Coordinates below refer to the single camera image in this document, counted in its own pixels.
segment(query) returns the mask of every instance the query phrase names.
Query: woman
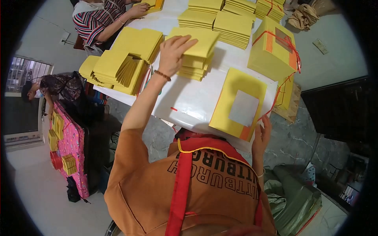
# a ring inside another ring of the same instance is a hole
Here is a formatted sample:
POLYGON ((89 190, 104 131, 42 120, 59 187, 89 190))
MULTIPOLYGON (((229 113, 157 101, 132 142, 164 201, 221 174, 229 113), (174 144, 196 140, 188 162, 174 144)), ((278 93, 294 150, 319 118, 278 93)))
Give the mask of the woman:
POLYGON ((84 40, 84 48, 91 54, 109 50, 122 26, 132 18, 145 14, 147 3, 126 5, 135 0, 80 0, 72 14, 77 33, 84 40))
POLYGON ((95 120, 103 120, 105 108, 106 113, 108 113, 108 106, 94 106, 93 103, 89 102, 80 76, 76 72, 73 73, 73 76, 46 75, 35 80, 34 83, 31 81, 25 83, 22 87, 21 97, 25 102, 31 101, 39 90, 49 104, 47 114, 50 120, 54 110, 52 95, 61 95, 63 99, 71 102, 86 125, 91 125, 95 120))
POLYGON ((271 124, 262 118, 252 145, 252 167, 225 139, 179 132, 167 158, 153 163, 142 134, 163 86, 197 40, 175 36, 160 45, 159 70, 122 123, 105 201, 125 235, 273 235, 263 186, 263 154, 271 124))

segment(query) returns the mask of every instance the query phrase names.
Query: concrete floor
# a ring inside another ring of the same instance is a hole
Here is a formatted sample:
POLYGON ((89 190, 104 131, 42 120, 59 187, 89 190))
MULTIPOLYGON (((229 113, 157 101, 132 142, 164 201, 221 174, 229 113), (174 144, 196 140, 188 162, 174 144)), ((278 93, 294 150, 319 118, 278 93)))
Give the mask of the concrete floor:
MULTIPOLYGON (((110 114, 122 123, 130 106, 115 99, 109 98, 110 114)), ((346 143, 319 138, 318 145, 311 156, 316 141, 317 133, 312 123, 303 100, 300 100, 297 119, 289 124, 284 118, 272 113, 271 139, 265 150, 264 165, 273 168, 278 164, 306 165, 311 162, 316 166, 316 172, 328 172, 329 163, 341 168, 346 163, 350 153, 346 143)), ((149 151, 149 161, 153 162, 165 158, 169 144, 174 138, 174 130, 159 118, 151 116, 146 130, 143 133, 143 141, 149 151)), ((252 157, 249 153, 239 150, 242 156, 251 164, 252 157)))

